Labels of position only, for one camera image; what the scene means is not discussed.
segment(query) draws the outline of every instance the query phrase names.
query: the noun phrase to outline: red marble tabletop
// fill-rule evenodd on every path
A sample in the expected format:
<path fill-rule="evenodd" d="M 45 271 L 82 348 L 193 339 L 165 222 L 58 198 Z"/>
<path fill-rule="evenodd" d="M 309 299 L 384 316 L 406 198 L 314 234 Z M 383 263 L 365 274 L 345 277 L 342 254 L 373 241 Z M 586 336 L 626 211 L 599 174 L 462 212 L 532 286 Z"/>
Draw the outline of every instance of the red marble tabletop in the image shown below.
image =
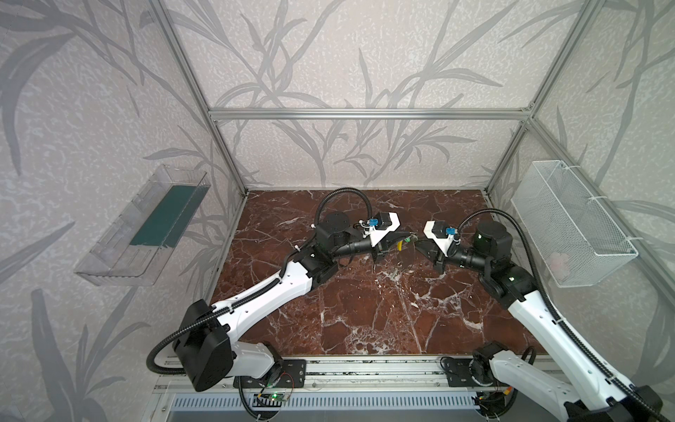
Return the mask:
<path fill-rule="evenodd" d="M 293 244 L 311 234 L 317 204 L 326 191 L 251 192 L 212 302 L 231 297 L 279 269 Z M 485 208 L 478 190 L 366 191 L 373 213 L 396 212 L 402 230 L 422 230 L 427 220 L 457 225 Z M 356 195 L 333 199 L 328 210 L 353 221 L 366 217 Z M 480 218 L 463 231 L 468 241 Z M 448 267 L 438 275 L 412 249 L 373 268 L 357 257 L 327 283 L 291 300 L 254 325 L 242 341 L 269 341 L 284 356 L 299 354 L 470 354 L 497 340 L 516 354 L 537 344 L 532 335 L 481 287 L 475 273 Z"/>

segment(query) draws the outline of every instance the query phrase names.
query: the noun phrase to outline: side wall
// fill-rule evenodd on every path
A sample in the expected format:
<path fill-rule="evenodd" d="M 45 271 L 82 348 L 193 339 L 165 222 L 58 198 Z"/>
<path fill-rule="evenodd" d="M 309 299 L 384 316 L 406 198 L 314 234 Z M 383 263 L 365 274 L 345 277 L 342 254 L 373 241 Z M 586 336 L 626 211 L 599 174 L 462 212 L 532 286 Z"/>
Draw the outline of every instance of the side wall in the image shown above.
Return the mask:
<path fill-rule="evenodd" d="M 675 268 L 675 3 L 607 1 L 536 118 Z M 510 199 L 532 160 L 554 159 L 529 131 L 491 193 Z M 574 326 L 675 416 L 675 313 L 633 261 L 596 286 L 548 283 Z"/>
<path fill-rule="evenodd" d="M 213 108 L 527 107 L 582 3 L 166 1 Z M 219 123 L 258 188 L 484 187 L 516 125 Z"/>
<path fill-rule="evenodd" d="M 148 9 L 0 2 L 2 421 L 139 420 L 145 355 L 206 294 L 236 224 L 242 199 Z M 160 163 L 212 187 L 157 283 L 76 276 Z"/>

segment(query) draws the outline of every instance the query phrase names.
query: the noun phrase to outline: green object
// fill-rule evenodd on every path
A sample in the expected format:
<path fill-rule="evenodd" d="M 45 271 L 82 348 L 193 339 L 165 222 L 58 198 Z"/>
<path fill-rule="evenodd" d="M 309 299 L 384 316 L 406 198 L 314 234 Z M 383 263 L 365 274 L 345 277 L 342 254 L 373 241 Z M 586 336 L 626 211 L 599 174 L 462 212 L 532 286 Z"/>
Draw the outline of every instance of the green object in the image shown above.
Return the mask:
<path fill-rule="evenodd" d="M 175 248 L 208 186 L 174 185 L 131 239 L 131 245 Z"/>

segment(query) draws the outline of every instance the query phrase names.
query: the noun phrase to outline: white mesh basket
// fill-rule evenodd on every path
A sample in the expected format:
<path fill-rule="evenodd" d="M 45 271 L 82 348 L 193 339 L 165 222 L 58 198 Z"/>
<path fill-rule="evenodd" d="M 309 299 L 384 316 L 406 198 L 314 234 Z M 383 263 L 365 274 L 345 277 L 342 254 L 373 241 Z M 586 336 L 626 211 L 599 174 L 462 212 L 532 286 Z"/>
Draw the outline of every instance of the white mesh basket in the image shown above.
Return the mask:
<path fill-rule="evenodd" d="M 637 256 L 563 161 L 533 161 L 511 201 L 560 287 L 597 284 Z"/>

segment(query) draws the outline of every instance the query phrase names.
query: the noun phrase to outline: transparent acrylic tray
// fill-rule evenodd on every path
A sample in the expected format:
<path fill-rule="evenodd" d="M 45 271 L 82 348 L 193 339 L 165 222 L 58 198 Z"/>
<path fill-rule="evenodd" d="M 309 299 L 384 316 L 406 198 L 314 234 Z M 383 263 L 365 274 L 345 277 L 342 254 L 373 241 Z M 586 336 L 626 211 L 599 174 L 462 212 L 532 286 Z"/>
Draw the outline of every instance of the transparent acrylic tray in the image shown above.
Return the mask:
<path fill-rule="evenodd" d="M 597 284 L 638 255 L 563 161 L 533 161 L 511 202 L 560 287 Z"/>
<path fill-rule="evenodd" d="M 75 273 L 98 286 L 152 286 L 211 187 L 206 175 L 160 165 Z"/>

